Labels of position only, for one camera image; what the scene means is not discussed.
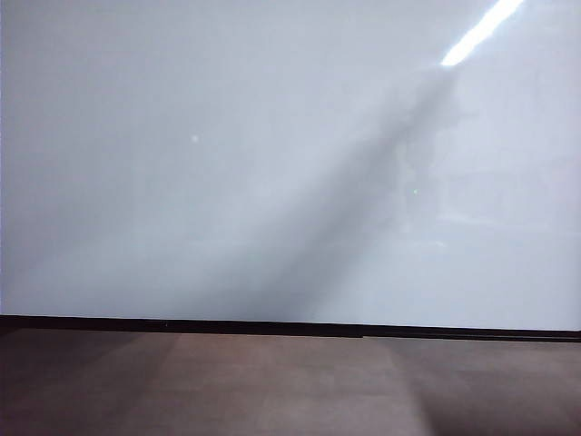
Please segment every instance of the gray floor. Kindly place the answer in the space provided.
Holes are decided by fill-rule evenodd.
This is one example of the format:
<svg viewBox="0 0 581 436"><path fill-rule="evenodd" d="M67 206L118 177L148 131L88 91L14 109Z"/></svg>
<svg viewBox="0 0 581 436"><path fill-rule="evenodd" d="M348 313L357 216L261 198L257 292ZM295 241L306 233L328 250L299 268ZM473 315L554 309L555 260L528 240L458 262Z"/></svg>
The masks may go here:
<svg viewBox="0 0 581 436"><path fill-rule="evenodd" d="M18 330L0 434L581 435L581 344Z"/></svg>

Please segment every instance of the tiled floor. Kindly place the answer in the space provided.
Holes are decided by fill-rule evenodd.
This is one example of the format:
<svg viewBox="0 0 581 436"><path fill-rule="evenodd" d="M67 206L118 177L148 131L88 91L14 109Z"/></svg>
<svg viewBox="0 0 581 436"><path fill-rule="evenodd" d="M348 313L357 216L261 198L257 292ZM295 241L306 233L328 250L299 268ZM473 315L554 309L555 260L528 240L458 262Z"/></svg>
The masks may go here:
<svg viewBox="0 0 581 436"><path fill-rule="evenodd" d="M581 344L18 330L0 434L581 435Z"/></svg>

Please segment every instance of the diagonal light beam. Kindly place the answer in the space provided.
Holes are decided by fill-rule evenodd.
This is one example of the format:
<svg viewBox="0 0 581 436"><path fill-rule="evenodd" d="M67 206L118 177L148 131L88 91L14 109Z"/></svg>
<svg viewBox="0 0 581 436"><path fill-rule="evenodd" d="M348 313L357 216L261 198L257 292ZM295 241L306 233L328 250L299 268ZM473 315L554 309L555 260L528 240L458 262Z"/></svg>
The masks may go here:
<svg viewBox="0 0 581 436"><path fill-rule="evenodd" d="M485 13L480 22L470 29L454 45L444 57L440 65L454 66L462 62L474 48L488 38L494 30L509 18L525 0L498 0L492 8Z"/></svg>

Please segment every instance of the white wall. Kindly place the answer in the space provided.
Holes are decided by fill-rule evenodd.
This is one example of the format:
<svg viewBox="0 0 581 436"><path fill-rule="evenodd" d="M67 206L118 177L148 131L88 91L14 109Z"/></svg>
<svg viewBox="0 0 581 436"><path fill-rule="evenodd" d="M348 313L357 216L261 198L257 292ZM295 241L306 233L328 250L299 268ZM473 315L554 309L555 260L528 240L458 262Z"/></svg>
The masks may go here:
<svg viewBox="0 0 581 436"><path fill-rule="evenodd" d="M581 3L4 0L2 310L581 329Z"/></svg>

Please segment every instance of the black baseboard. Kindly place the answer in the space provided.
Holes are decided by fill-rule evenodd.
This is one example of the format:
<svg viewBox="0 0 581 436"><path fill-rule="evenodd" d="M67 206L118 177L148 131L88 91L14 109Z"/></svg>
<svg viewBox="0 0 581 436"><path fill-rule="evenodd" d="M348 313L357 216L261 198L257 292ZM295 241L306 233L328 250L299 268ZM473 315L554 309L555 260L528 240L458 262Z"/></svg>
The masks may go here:
<svg viewBox="0 0 581 436"><path fill-rule="evenodd" d="M377 336L396 338L464 339L477 341L581 342L581 332L330 324L317 322L138 320L119 318L0 315L0 328L332 336L348 338Z"/></svg>

